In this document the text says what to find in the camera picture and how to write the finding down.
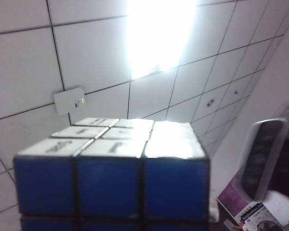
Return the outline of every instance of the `wall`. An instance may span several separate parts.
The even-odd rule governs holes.
[[[212,160],[212,188],[223,190],[241,166],[241,150],[252,123],[289,106],[289,29]]]

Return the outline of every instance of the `white cube face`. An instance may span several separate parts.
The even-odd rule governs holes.
[[[139,128],[111,128],[102,137],[105,139],[139,139],[148,140],[150,131]]]
[[[117,123],[118,119],[105,119],[105,118],[85,118],[81,121],[75,123],[75,125],[84,125],[84,126],[98,126],[98,127],[111,127]]]
[[[122,128],[147,128],[152,129],[154,120],[150,119],[121,119],[114,126]]]
[[[205,157],[205,153],[197,139],[150,139],[145,148],[145,156],[148,158],[196,159]]]
[[[45,139],[22,151],[19,155],[71,156],[89,139]]]
[[[96,138],[102,135],[108,128],[104,127],[87,127],[87,126],[71,126],[52,134],[53,137],[69,137],[69,138]]]
[[[135,157],[143,152],[145,141],[141,140],[96,140],[81,156]]]

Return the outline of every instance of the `ceiling grid line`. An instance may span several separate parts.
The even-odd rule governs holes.
[[[167,107],[167,112],[166,112],[166,115],[165,115],[165,120],[167,118],[167,114],[168,114],[168,110],[169,110],[169,107],[170,107],[170,102],[171,102],[171,98],[172,98],[172,94],[173,94],[173,90],[174,90],[174,85],[175,85],[175,82],[177,80],[177,77],[178,77],[178,72],[179,72],[179,68],[177,67],[177,71],[175,73],[175,78],[174,78],[174,82],[173,82],[173,86],[172,86],[172,90],[171,90],[171,95],[170,95],[170,98],[169,98],[169,103],[168,103],[168,107]]]
[[[288,12],[289,12],[289,8],[288,8],[287,13],[285,14],[283,20],[281,21],[279,27],[277,28],[277,30],[276,30],[276,32],[275,32],[275,34],[274,34],[274,38],[276,38],[276,35],[277,35],[278,31],[279,31],[279,28],[280,28],[281,25],[283,24],[283,22],[284,22],[286,16],[288,15]],[[253,35],[255,34],[255,32],[256,32],[256,30],[257,30],[257,27],[258,27],[258,25],[259,25],[259,23],[260,23],[260,21],[261,21],[261,18],[260,18],[260,20],[259,20],[259,22],[258,22],[258,24],[257,24],[257,26],[256,26],[256,29],[255,29]],[[274,41],[274,38],[271,40],[271,42],[270,42],[270,44],[269,44],[269,46],[268,46],[266,52],[264,53],[262,59],[261,59],[260,62],[258,63],[256,70],[259,68],[259,66],[260,66],[260,64],[261,64],[261,62],[262,62],[262,60],[264,59],[265,55],[267,54],[267,52],[268,52],[268,50],[269,50],[269,48],[270,48],[272,42]],[[250,78],[248,84],[245,86],[245,88],[244,88],[244,90],[243,90],[243,93],[245,92],[245,90],[247,89],[247,87],[248,87],[248,85],[249,85],[249,83],[250,83],[251,81],[252,81],[252,78]],[[228,120],[229,120],[229,118],[231,117],[232,113],[235,111],[235,109],[236,109],[236,107],[233,108],[231,114],[230,114],[229,117],[228,117]]]
[[[217,5],[217,4],[223,4],[223,3],[229,3],[234,1],[242,1],[242,0],[232,0],[232,1],[223,1],[223,2],[216,2],[216,3],[209,3],[209,4],[202,4],[202,5],[196,5],[195,7],[203,7],[203,6],[210,6],[210,5]],[[101,20],[109,20],[109,19],[116,19],[116,18],[122,18],[122,17],[128,17],[128,15],[119,15],[119,16],[112,16],[112,17],[101,17],[101,18],[95,18],[95,19],[89,19],[89,20],[78,20],[74,22],[69,23],[58,23],[52,25],[55,26],[68,26],[68,25],[74,25],[74,24],[80,24],[80,23],[89,23],[89,22],[95,22],[95,21],[101,21]],[[52,26],[35,26],[35,27],[27,27],[23,29],[18,30],[7,30],[7,31],[1,31],[0,35],[3,34],[9,34],[9,33],[15,33],[15,32],[23,32],[28,30],[36,30],[36,29],[44,29],[44,28],[50,28]]]
[[[60,63],[60,58],[59,58],[59,51],[58,51],[56,37],[55,37],[54,29],[53,29],[53,23],[52,23],[52,17],[51,17],[51,14],[50,14],[49,3],[48,3],[48,0],[45,0],[45,1],[46,1],[46,6],[47,6],[48,16],[49,16],[50,26],[51,26],[51,30],[52,30],[52,35],[53,35],[53,45],[54,45],[54,50],[56,52],[56,57],[57,57],[57,62],[58,62],[58,67],[59,67],[59,72],[60,72],[62,88],[63,88],[63,91],[65,91],[66,88],[64,86],[63,74],[62,74],[61,63]],[[68,115],[69,124],[72,125],[70,113],[67,113],[67,115]]]
[[[269,2],[270,2],[270,0],[266,3],[266,6],[265,6],[265,8],[264,8],[264,10],[263,10],[263,12],[262,12],[262,15],[261,15],[261,17],[260,17],[258,23],[257,23],[257,26],[255,27],[254,32],[253,32],[253,34],[252,34],[252,36],[251,36],[251,38],[250,38],[249,45],[251,45],[250,42],[251,42],[251,40],[252,40],[252,38],[253,38],[253,36],[254,36],[254,34],[255,34],[257,28],[258,28],[258,25],[259,25],[259,23],[260,23],[260,21],[261,21],[263,15],[264,15],[264,12],[265,12],[265,10],[266,10],[266,8],[267,8]],[[235,76],[236,76],[236,73],[237,73],[237,71],[238,71],[238,69],[239,69],[239,67],[240,67],[240,64],[241,64],[241,62],[242,62],[242,60],[243,60],[243,58],[244,58],[244,55],[246,54],[246,51],[247,51],[247,49],[248,49],[248,46],[247,46],[247,48],[245,49],[243,56],[241,57],[241,60],[240,60],[238,66],[237,66],[237,68],[236,68],[236,71],[235,71],[233,77],[232,77],[232,81],[234,80],[234,78],[235,78]],[[220,107],[220,105],[221,105],[221,103],[222,103],[222,101],[223,101],[223,99],[224,99],[226,93],[228,92],[229,87],[230,87],[230,84],[228,85],[228,87],[227,87],[225,93],[223,94],[222,100],[220,101],[220,103],[219,103],[219,105],[218,105],[218,108]]]
[[[237,1],[236,1],[236,4],[235,4],[235,6],[234,6],[234,8],[233,8],[233,10],[232,10],[231,17],[230,17],[230,19],[229,19],[227,28],[226,28],[225,33],[224,33],[224,35],[223,35],[223,39],[222,39],[221,44],[220,44],[220,46],[219,46],[219,48],[218,48],[217,55],[218,55],[218,53],[219,53],[219,51],[220,51],[220,49],[221,49],[221,46],[222,46],[222,44],[223,44],[223,40],[224,40],[224,38],[225,38],[225,35],[226,35],[227,30],[228,30],[229,25],[230,25],[231,19],[232,19],[233,14],[234,14],[234,12],[235,12],[235,10],[236,10],[236,5],[237,5]],[[195,117],[195,114],[196,114],[196,111],[197,111],[198,106],[199,106],[199,104],[200,104],[202,95],[204,94],[204,91],[205,91],[205,89],[206,89],[208,80],[209,80],[209,78],[210,78],[210,75],[211,75],[211,73],[212,73],[213,67],[214,67],[214,65],[215,65],[215,61],[216,61],[216,59],[217,59],[217,55],[215,56],[213,65],[212,65],[212,67],[211,67],[211,70],[210,70],[210,73],[209,73],[209,75],[208,75],[207,81],[206,81],[206,83],[205,83],[205,85],[204,85],[204,87],[203,87],[202,94],[201,94],[200,99],[199,99],[199,101],[198,101],[198,104],[197,104],[197,106],[196,106],[196,108],[195,108],[195,111],[194,111],[193,117],[192,117],[192,119],[191,119],[191,122],[192,122],[193,118]]]
[[[9,175],[9,176],[10,176],[10,178],[11,178],[11,180],[12,180],[12,181],[13,181],[13,183],[15,184],[15,181],[14,181],[13,177],[11,176],[11,174],[10,174],[10,172],[9,172],[9,169],[6,167],[5,163],[3,162],[3,160],[2,160],[2,158],[1,158],[1,156],[0,156],[0,162],[1,162],[2,166],[3,166],[3,167],[4,167],[4,169],[5,169],[5,172],[7,172],[7,173],[8,173],[8,175]]]

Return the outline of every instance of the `white sticker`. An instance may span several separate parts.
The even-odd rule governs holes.
[[[18,154],[42,156],[71,156],[89,139],[45,139]]]
[[[96,140],[81,155],[139,158],[143,152],[144,143],[145,141],[140,140]]]
[[[150,119],[121,119],[114,126],[123,128],[147,128],[152,129],[154,120]]]
[[[85,118],[75,123],[75,125],[86,125],[86,126],[99,126],[108,127],[115,124],[118,119],[105,119],[105,118]]]
[[[111,128],[103,138],[106,139],[141,139],[148,140],[150,131],[148,129],[138,128]]]
[[[52,134],[53,137],[95,138],[107,129],[103,127],[71,126]]]

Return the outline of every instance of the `ceiling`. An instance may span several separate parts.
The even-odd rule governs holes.
[[[289,0],[198,0],[179,66],[136,80],[127,20],[124,0],[0,0],[1,185],[15,152],[88,116],[189,122],[213,155],[289,27]],[[86,106],[58,116],[53,94],[78,86]]]

